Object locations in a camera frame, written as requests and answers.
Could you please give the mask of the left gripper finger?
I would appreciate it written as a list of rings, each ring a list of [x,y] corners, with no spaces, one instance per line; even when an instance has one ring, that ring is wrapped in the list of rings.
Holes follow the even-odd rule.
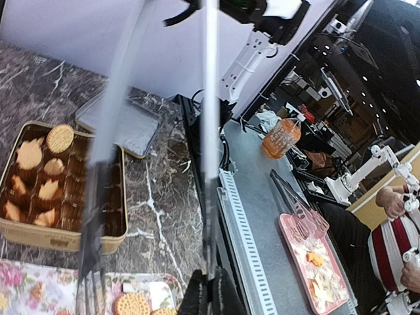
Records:
[[[228,272],[219,266],[215,277],[207,281],[201,270],[192,273],[178,314],[246,314],[236,286]]]

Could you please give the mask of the flower cookie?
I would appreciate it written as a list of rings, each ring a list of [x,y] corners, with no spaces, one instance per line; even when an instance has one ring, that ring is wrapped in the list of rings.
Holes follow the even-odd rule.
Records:
[[[44,137],[35,138],[31,141],[24,141],[19,149],[17,149],[16,163],[20,169],[30,170],[37,167],[43,157],[41,146],[44,142]]]

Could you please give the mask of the metal serving tongs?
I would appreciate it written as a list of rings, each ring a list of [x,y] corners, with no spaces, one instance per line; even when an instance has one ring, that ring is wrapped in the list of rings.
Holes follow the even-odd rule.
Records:
[[[213,286],[217,275],[216,224],[219,102],[217,100],[217,1],[199,1],[203,18],[204,103],[201,107],[201,171],[204,181],[204,215],[202,232],[202,268],[199,283],[199,312],[216,312]],[[102,237],[105,227],[107,192],[111,183],[112,162],[116,146],[135,153],[147,151],[156,136],[159,123],[150,114],[128,107],[130,81],[138,50],[154,1],[138,1],[131,11],[112,62],[106,89],[96,104],[94,138],[87,162],[84,209],[81,220],[81,241],[75,311],[77,314],[105,312],[105,279],[101,265]]]

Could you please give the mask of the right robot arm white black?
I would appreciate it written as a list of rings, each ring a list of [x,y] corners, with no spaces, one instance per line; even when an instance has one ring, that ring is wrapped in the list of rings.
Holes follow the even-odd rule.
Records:
[[[166,27],[185,21],[204,8],[204,99],[235,104],[260,63],[278,54],[295,36],[311,6],[309,1],[188,1],[188,8],[163,21]],[[218,76],[218,12],[252,29],[224,75]]]

